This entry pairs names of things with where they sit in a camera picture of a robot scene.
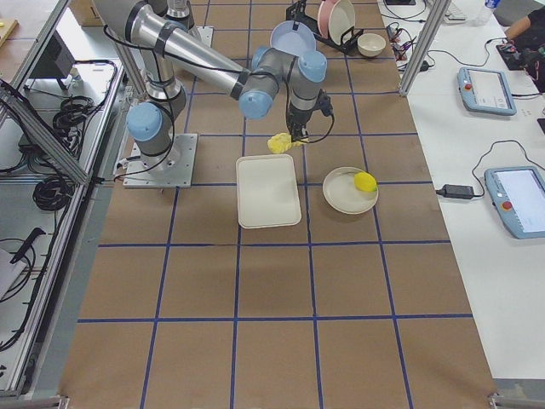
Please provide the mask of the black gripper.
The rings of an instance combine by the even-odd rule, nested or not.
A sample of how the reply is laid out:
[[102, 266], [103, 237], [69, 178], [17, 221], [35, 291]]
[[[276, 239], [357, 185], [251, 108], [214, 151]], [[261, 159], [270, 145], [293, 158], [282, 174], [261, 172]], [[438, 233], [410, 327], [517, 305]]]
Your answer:
[[296, 107], [292, 102], [288, 104], [287, 108], [287, 130], [290, 134], [290, 142], [292, 147], [298, 146], [299, 142], [303, 144], [308, 144], [308, 132], [307, 132], [307, 123], [310, 121], [313, 112], [315, 111], [314, 107], [310, 109], [300, 109]]
[[293, 20], [292, 30], [297, 32], [299, 30], [299, 13], [306, 11], [307, 1], [298, 0], [293, 4], [294, 11], [291, 13], [291, 19]]

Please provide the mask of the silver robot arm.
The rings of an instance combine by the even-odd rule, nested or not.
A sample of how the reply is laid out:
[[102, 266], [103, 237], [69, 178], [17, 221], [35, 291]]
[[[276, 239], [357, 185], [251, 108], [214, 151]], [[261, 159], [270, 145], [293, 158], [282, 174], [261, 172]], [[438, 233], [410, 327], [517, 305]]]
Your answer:
[[104, 33], [139, 50], [145, 64], [147, 99], [129, 111], [127, 125], [151, 176], [168, 171], [181, 157], [175, 118], [186, 105], [186, 91], [174, 64], [230, 95], [247, 119], [266, 117], [284, 86], [286, 128], [295, 144], [309, 141], [307, 123], [314, 112], [334, 116], [321, 88], [327, 60], [314, 47], [299, 54], [260, 47], [251, 67], [244, 68], [201, 41], [188, 1], [97, 1], [95, 7]]
[[247, 35], [269, 32], [287, 21], [287, 28], [298, 23], [287, 20], [288, 1], [168, 1], [166, 18], [204, 42], [213, 31]]

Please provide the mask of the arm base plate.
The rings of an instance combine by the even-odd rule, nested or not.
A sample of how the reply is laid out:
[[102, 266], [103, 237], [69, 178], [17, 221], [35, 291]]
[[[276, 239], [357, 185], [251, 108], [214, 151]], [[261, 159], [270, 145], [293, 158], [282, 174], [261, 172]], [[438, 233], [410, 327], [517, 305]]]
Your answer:
[[213, 26], [195, 26], [193, 30], [196, 32], [196, 38], [208, 47], [212, 46], [212, 40], [214, 35]]
[[141, 142], [133, 145], [138, 160], [130, 161], [128, 175], [123, 179], [126, 188], [190, 187], [197, 151], [198, 134], [175, 134], [169, 153], [149, 156], [141, 152]]

